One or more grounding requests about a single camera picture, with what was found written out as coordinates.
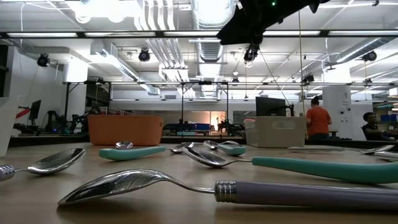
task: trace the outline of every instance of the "ceiling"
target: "ceiling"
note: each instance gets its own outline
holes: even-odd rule
[[[362,7],[338,7],[327,8],[343,4],[363,4],[372,3],[370,1],[345,1],[331,0],[325,6],[319,8],[316,14],[312,14],[307,7],[299,13],[295,13],[284,20],[281,24],[276,24],[269,29],[395,29],[391,24],[398,24],[398,1],[382,1],[384,3],[397,3],[397,5],[378,5]],[[174,1],[174,23],[179,30],[193,29],[192,12],[186,10],[190,5],[189,0]],[[68,7],[63,2],[55,2],[58,7]],[[0,32],[19,32],[21,24],[23,31],[111,31],[111,30],[135,30],[134,19],[127,17],[120,23],[110,22],[107,18],[92,18],[87,24],[79,24],[71,21],[75,18],[72,10],[54,10],[45,1],[36,1],[35,5],[25,4],[22,9],[19,2],[2,2],[0,0]],[[363,38],[344,37],[344,38],[265,38],[261,45],[261,55],[254,61],[251,68],[246,68],[243,63],[242,55],[246,45],[230,45],[225,49],[223,61],[226,64],[221,66],[219,80],[231,81],[233,72],[238,72],[240,82],[264,82],[271,81],[271,75],[277,78],[278,82],[291,82],[295,78],[300,78],[299,73],[302,67],[319,56],[329,53],[336,55],[347,50],[353,45],[362,41]],[[68,47],[82,55],[86,55],[95,66],[90,69],[89,75],[104,77],[108,80],[121,81],[122,74],[114,66],[106,63],[96,63],[95,56],[90,55],[90,46],[93,40],[90,39],[70,39],[70,40],[25,40],[26,44],[34,47]],[[147,81],[161,81],[157,72],[159,61],[152,55],[149,62],[140,62],[138,53],[141,48],[148,47],[143,39],[112,39],[112,43],[119,50],[119,58],[125,60],[131,68],[136,70]],[[189,68],[188,76],[195,78],[198,74],[198,59],[194,43],[188,39],[179,39],[179,46],[183,59]],[[398,67],[398,39],[383,45],[376,50],[377,60],[367,64],[364,69],[362,61],[349,62],[351,78],[353,81],[363,80],[365,76],[370,76],[392,68]],[[318,68],[311,71],[315,76],[315,81],[322,80],[322,70]],[[379,82],[398,81],[398,75],[385,76]]]

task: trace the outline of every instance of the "purple spoon handle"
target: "purple spoon handle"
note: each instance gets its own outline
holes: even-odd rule
[[[398,210],[398,190],[218,181],[218,202],[318,208]]]

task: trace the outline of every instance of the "computer monitor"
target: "computer monitor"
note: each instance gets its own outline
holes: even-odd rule
[[[256,116],[286,116],[285,100],[256,97]]]
[[[40,105],[42,104],[42,100],[37,100],[32,103],[32,106],[30,107],[30,112],[29,112],[29,120],[32,121],[32,125],[35,126],[35,119],[39,117],[39,110],[40,110]]]

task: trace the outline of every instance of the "table surface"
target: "table surface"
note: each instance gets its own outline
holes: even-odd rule
[[[211,169],[183,154],[158,153],[135,161],[111,162],[98,157],[90,143],[11,148],[0,164],[27,167],[34,161],[72,147],[84,147],[86,156],[69,169],[51,176],[17,173],[0,183],[0,223],[395,223],[398,214],[358,213],[314,208],[270,207],[217,203],[214,196],[191,192],[160,182],[136,192],[94,202],[58,207],[57,202],[86,182],[126,169],[147,168],[170,174],[200,187],[213,187],[216,180],[250,180],[313,185],[351,186],[353,184],[305,174],[234,163]],[[256,149],[248,146],[245,158],[277,156],[350,163],[383,162],[357,152],[288,153],[286,149]],[[398,189],[398,184],[388,187]]]

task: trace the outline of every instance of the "orange bin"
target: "orange bin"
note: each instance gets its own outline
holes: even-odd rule
[[[97,146],[113,146],[119,141],[156,146],[162,138],[163,122],[158,116],[89,115],[90,142]]]

